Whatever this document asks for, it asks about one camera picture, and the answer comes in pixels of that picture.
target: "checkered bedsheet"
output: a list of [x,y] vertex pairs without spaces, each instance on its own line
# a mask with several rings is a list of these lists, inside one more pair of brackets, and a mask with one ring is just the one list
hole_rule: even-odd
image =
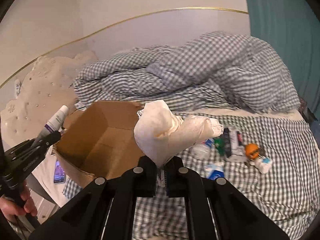
[[[320,209],[320,170],[308,124],[268,117],[201,115],[217,118],[225,126],[238,127],[245,144],[257,143],[274,161],[267,174],[243,163],[225,162],[225,177],[290,239],[300,237]],[[202,177],[205,177],[206,165],[220,161],[214,147],[210,158],[203,162],[193,158],[188,149],[177,156]],[[77,187],[72,181],[67,184]],[[153,198],[137,199],[132,238],[188,239],[183,198],[168,198],[165,189],[159,186],[156,190]]]

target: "screw head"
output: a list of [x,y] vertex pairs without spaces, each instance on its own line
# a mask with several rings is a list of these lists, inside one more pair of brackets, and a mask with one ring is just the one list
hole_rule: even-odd
[[134,172],[134,173],[141,173],[141,172],[143,172],[143,168],[141,168],[141,167],[135,167],[135,168],[133,169],[133,172]]
[[186,173],[188,173],[188,168],[186,168],[186,167],[181,167],[181,168],[179,168],[178,169],[178,171],[181,173],[181,174],[186,174]]
[[94,180],[95,184],[97,184],[97,185],[102,185],[103,183],[105,183],[105,181],[106,181],[106,179],[103,177],[99,177]]
[[225,178],[217,178],[216,179],[216,182],[219,184],[219,185],[225,185],[227,183],[226,179]]

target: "purple label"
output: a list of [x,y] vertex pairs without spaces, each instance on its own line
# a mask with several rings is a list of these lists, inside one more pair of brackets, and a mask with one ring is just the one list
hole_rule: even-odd
[[49,125],[46,124],[44,127],[47,128],[47,130],[48,130],[50,133],[53,133],[53,132],[54,132],[54,130],[52,130]]

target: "white toy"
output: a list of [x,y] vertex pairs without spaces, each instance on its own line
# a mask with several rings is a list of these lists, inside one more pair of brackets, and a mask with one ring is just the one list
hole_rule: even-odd
[[261,155],[254,160],[254,165],[262,174],[266,174],[270,170],[272,164],[273,160]]

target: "open cardboard box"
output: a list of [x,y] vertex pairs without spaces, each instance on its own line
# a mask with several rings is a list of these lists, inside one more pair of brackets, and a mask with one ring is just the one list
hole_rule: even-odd
[[141,109],[136,102],[98,101],[71,114],[69,129],[56,145],[66,174],[85,187],[95,177],[113,179],[137,166],[143,152],[133,129]]

